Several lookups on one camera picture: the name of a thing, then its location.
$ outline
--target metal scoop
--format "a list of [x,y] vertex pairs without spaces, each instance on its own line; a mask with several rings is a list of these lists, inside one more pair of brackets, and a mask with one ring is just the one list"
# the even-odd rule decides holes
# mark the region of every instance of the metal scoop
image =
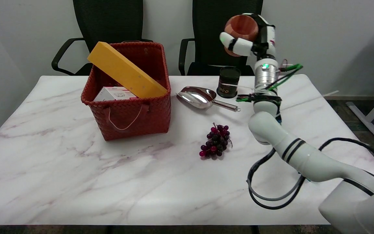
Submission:
[[216,92],[210,89],[186,86],[181,92],[177,93],[177,95],[187,103],[199,109],[206,109],[212,107],[212,105],[217,105],[229,111],[240,111],[238,106],[215,100],[217,96]]

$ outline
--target marble table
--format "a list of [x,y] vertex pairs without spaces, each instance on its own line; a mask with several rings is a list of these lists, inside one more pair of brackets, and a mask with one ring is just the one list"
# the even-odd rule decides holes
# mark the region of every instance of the marble table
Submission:
[[[218,107],[201,111],[175,95],[188,85],[216,89],[218,77],[170,77],[169,132],[111,142],[103,140],[80,101],[86,79],[42,76],[0,128],[0,225],[328,224],[318,206],[341,179],[306,181],[280,210],[253,203],[246,175],[271,148],[248,130],[251,104],[239,103],[237,113]],[[242,77],[239,84],[253,82]],[[290,79],[279,95],[282,125],[306,142],[319,146],[332,137],[356,139],[307,76]],[[233,148],[221,160],[201,160],[199,148],[213,122],[230,126]],[[364,148],[335,142],[324,152],[374,174],[374,157]],[[253,187],[278,197],[298,177],[276,155],[255,173]]]

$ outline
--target mesh chair back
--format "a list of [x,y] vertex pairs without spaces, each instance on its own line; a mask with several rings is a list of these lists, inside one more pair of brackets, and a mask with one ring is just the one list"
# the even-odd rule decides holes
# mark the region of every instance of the mesh chair back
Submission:
[[141,40],[143,0],[73,0],[89,52],[98,41]]
[[263,0],[193,0],[193,30],[196,62],[239,66],[246,57],[228,55],[219,41],[226,22],[243,13],[261,14]]

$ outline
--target yellow box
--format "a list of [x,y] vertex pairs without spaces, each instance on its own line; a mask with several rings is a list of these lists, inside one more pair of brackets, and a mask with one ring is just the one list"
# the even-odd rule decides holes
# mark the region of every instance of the yellow box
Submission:
[[167,89],[105,42],[98,42],[87,58],[138,98],[156,98]]

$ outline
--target chair armrest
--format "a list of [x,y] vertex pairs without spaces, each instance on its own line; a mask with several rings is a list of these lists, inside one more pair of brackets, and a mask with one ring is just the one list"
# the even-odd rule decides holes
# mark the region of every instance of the chair armrest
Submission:
[[67,74],[67,75],[74,75],[74,73],[71,73],[70,71],[67,71],[67,70],[62,69],[62,68],[58,68],[58,62],[60,61],[61,57],[63,57],[64,53],[66,52],[66,50],[70,47],[70,45],[73,42],[82,41],[82,40],[84,40],[84,38],[82,38],[82,37],[80,37],[80,38],[70,38],[61,46],[61,48],[58,50],[56,56],[54,57],[54,59],[52,61],[52,68],[55,71],[62,72],[62,73]]
[[184,63],[186,61],[187,46],[189,41],[195,41],[194,38],[181,40],[180,46],[180,56],[178,57],[178,70],[180,70],[181,75],[186,75],[184,70]]

